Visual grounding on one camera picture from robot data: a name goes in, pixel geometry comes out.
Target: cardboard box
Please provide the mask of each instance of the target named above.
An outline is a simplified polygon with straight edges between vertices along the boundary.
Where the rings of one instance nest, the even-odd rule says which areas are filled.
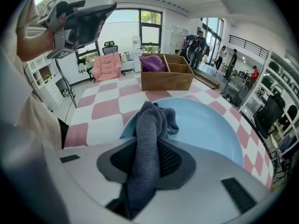
[[[188,91],[194,73],[185,58],[167,54],[142,54],[159,56],[166,67],[165,72],[143,72],[141,67],[142,91]]]

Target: red shirt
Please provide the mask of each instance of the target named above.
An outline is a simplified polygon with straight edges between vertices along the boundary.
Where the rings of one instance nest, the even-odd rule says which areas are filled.
[[[258,75],[259,75],[260,73],[257,71],[257,70],[255,70],[253,73],[252,73],[252,75],[251,75],[251,78],[253,79],[253,80],[256,80],[257,78],[258,78]]]

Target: towel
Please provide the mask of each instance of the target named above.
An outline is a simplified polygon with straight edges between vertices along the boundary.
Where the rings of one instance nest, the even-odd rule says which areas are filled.
[[[137,147],[132,174],[127,181],[128,203],[134,218],[155,195],[160,177],[157,137],[178,133],[175,111],[145,101],[136,119]]]

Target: person in red shirt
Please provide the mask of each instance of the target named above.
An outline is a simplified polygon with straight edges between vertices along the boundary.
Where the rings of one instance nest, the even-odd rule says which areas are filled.
[[[254,72],[251,74],[251,79],[256,80],[260,74],[260,72],[258,72],[256,65],[253,66]]]

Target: railing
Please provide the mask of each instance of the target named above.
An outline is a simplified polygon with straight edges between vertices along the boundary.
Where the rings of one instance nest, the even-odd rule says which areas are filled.
[[[266,59],[267,50],[240,37],[229,35],[229,43],[243,47],[246,50],[250,50],[254,54]]]

